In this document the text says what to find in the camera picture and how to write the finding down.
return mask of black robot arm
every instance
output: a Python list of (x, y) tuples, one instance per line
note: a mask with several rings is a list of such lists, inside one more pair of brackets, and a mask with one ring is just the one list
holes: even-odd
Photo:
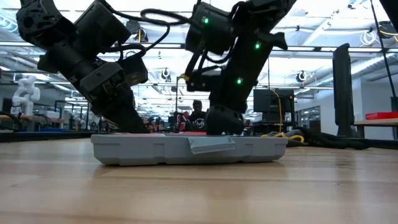
[[(131, 86), (147, 81), (141, 45), (123, 46), (130, 37), (105, 1), (94, 1), (75, 22), (64, 18), (52, 0), (21, 1), (17, 22), (21, 37), (44, 50), (38, 69), (60, 72), (104, 116), (126, 132), (148, 132), (133, 106)], [(106, 62), (99, 53), (141, 49), (138, 54)]]
[[(193, 7), (192, 17), (186, 21), (178, 15), (157, 9), (146, 14), (161, 14), (189, 23), (185, 49), (193, 56), (185, 70), (188, 91), (210, 91), (210, 109), (206, 117), (208, 134), (241, 134), (246, 99), (274, 46), (287, 49), (283, 33), (270, 31), (290, 11), (295, 0), (250, 0), (238, 2), (231, 12), (224, 12), (205, 2)], [(226, 57), (214, 60), (208, 52)], [(219, 75), (203, 73), (205, 59), (217, 64), (228, 62)]]
[[(147, 81), (147, 70), (142, 61), (146, 50), (153, 48), (169, 33), (170, 25), (189, 23), (186, 49), (193, 57), (185, 71), (189, 91), (210, 91), (210, 110), (206, 119), (208, 134), (240, 134), (246, 99), (257, 83), (259, 73), (273, 46), (286, 49), (283, 33), (270, 34), (288, 13), (295, 0), (251, 0), (239, 2), (224, 12), (200, 2), (193, 8), (192, 18), (185, 18), (158, 9), (146, 9), (142, 17), (115, 11), (105, 0), (95, 0), (72, 23), (64, 18), (52, 0), (21, 1), (17, 22), (21, 37), (44, 50), (38, 69), (60, 72), (91, 104), (96, 115), (104, 116), (123, 131), (146, 133), (147, 129), (133, 107), (131, 86)], [(145, 17), (148, 13), (164, 14), (178, 19), (167, 23)], [(151, 46), (123, 45), (129, 31), (113, 15), (135, 21), (167, 26), (166, 33)], [(140, 49), (124, 58), (123, 50)], [(98, 58), (99, 53), (121, 52), (117, 62)], [(228, 54), (214, 60), (207, 53)], [(199, 68), (194, 70), (202, 55)], [(225, 63), (217, 76), (205, 76), (205, 59)]]

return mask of person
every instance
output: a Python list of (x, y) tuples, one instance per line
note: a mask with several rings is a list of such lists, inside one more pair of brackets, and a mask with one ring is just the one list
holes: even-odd
[(193, 125), (193, 128), (204, 130), (205, 129), (205, 119), (206, 112), (202, 111), (201, 101), (194, 100), (193, 101), (193, 112), (188, 117), (189, 121)]

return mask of white robot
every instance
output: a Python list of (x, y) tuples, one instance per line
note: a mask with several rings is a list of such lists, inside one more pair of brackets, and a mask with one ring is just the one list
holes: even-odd
[(40, 89), (35, 87), (35, 81), (35, 76), (21, 78), (18, 81), (18, 89), (12, 97), (11, 114), (33, 115), (33, 102), (40, 100)]

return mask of wooden tabletop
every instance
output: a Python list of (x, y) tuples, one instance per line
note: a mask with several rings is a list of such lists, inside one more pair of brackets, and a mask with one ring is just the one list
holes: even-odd
[(398, 151), (106, 167), (89, 139), (0, 144), (0, 223), (397, 223)]
[(355, 121), (354, 125), (398, 125), (398, 118), (391, 119), (374, 119), (374, 120), (365, 120), (365, 121)]

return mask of gray plastic box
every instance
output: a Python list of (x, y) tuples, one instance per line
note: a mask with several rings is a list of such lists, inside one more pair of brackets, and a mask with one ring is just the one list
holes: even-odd
[(287, 139), (168, 134), (92, 135), (94, 156), (106, 165), (268, 162), (285, 154)]

